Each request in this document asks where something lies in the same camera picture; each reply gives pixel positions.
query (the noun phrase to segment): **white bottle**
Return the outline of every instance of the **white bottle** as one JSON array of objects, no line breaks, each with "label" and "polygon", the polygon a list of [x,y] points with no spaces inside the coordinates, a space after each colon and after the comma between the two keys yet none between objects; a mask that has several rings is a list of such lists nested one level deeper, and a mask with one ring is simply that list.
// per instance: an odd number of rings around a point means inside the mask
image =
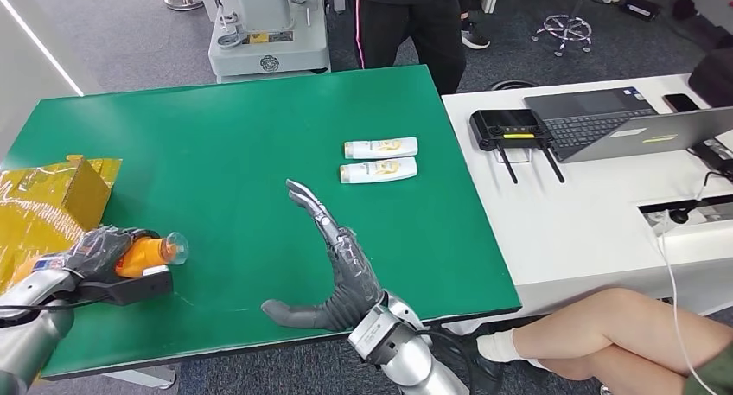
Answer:
[{"label": "white bottle", "polygon": [[341,183],[374,183],[407,179],[417,175],[415,157],[345,164],[340,167]]},{"label": "white bottle", "polygon": [[347,159],[389,159],[415,156],[416,154],[416,137],[344,143],[344,156]]}]

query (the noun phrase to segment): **laptop keyboard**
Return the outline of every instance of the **laptop keyboard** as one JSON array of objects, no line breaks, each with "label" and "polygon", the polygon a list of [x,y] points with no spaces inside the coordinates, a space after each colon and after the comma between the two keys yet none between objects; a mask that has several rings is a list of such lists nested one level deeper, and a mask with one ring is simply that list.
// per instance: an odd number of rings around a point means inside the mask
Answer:
[{"label": "laptop keyboard", "polygon": [[543,122],[554,139],[552,149],[562,160],[609,134],[631,118],[653,116],[656,113],[654,110],[646,109],[597,116],[553,118]]}]

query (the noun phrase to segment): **person's leg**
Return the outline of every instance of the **person's leg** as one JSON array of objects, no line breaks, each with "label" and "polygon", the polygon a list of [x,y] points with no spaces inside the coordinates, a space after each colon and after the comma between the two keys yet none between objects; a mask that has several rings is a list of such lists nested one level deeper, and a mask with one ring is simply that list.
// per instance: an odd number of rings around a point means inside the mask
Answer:
[{"label": "person's leg", "polygon": [[466,69],[458,0],[416,4],[410,13],[411,37],[420,63],[430,69],[438,93],[456,92]]},{"label": "person's leg", "polygon": [[[682,309],[679,327],[693,367],[733,342],[733,328]],[[500,353],[509,348],[525,359],[574,359],[616,344],[680,375],[689,373],[677,343],[672,306],[631,290],[601,291],[517,328],[509,345],[497,335],[479,338],[480,350],[481,340],[485,343],[482,355],[499,347]]]},{"label": "person's leg", "polygon": [[354,52],[359,68],[391,67],[405,40],[410,8],[369,0],[347,0],[354,17]]},{"label": "person's leg", "polygon": [[566,379],[595,376],[614,395],[679,395],[685,385],[685,378],[679,374],[616,345],[578,359],[540,362]]},{"label": "person's leg", "polygon": [[463,45],[471,49],[488,48],[491,41],[481,34],[475,23],[468,18],[471,0],[458,0],[461,7],[461,40]]}]

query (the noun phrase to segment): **bare leg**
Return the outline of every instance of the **bare leg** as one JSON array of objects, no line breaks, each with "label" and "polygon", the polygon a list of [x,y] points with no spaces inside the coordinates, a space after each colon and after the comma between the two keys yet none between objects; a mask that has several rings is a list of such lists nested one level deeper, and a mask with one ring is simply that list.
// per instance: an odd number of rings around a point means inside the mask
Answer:
[{"label": "bare leg", "polygon": [[[733,328],[684,310],[679,311],[679,327],[694,367],[733,342]],[[689,373],[677,344],[672,306],[631,290],[596,293],[514,330],[513,340],[517,353],[528,359],[582,358],[616,344],[677,374]]]},{"label": "bare leg", "polygon": [[616,345],[578,359],[540,362],[567,379],[595,376],[614,395],[679,395],[685,385],[684,377]]}]

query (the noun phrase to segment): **person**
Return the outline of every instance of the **person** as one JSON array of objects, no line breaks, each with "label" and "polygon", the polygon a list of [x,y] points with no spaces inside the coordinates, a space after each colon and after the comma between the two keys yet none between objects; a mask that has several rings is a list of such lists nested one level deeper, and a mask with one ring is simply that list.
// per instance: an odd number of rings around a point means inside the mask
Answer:
[{"label": "person", "polygon": [[471,0],[458,0],[461,6],[461,41],[466,48],[486,49],[491,41],[484,36],[476,27],[476,24],[468,17],[468,10],[471,8]]},{"label": "person", "polygon": [[466,67],[458,0],[347,0],[360,68],[390,67],[411,37],[441,94],[456,92]]},{"label": "person", "polygon": [[[733,394],[733,328],[679,310],[690,362],[717,395]],[[480,336],[496,362],[526,360],[564,378],[596,377],[614,395],[703,395],[685,363],[672,306],[632,290],[600,291],[521,328]]]}]

